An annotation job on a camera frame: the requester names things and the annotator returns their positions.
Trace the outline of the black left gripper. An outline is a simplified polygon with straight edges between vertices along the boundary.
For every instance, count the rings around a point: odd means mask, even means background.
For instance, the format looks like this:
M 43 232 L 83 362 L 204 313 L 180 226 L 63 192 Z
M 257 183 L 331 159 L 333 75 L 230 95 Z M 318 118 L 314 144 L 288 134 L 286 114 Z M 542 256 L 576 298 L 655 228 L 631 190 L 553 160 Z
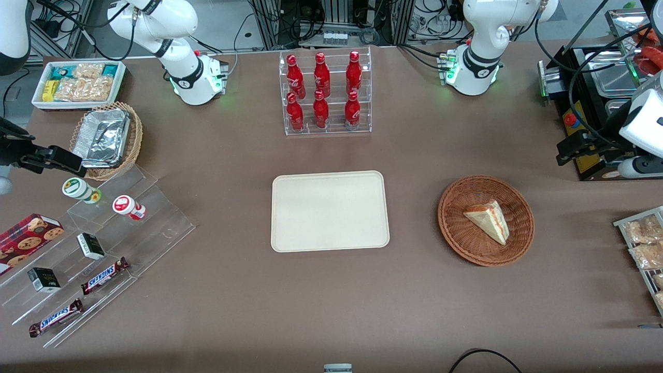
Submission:
M 564 166 L 578 156 L 598 156 L 606 163 L 621 162 L 636 155 L 636 147 L 620 134 L 573 132 L 557 144 L 557 165 Z

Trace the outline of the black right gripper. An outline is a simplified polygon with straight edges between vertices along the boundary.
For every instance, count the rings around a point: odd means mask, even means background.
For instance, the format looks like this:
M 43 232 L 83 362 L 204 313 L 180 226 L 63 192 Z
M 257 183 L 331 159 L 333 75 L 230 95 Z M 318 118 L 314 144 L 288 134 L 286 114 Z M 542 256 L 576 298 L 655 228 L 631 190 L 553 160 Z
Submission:
M 27 130 L 1 118 L 1 164 L 16 168 L 26 168 L 34 173 L 42 173 L 45 168 L 59 168 L 77 177 L 86 176 L 83 159 L 62 147 L 41 147 L 33 144 L 34 136 Z M 50 165 L 47 155 L 50 151 Z

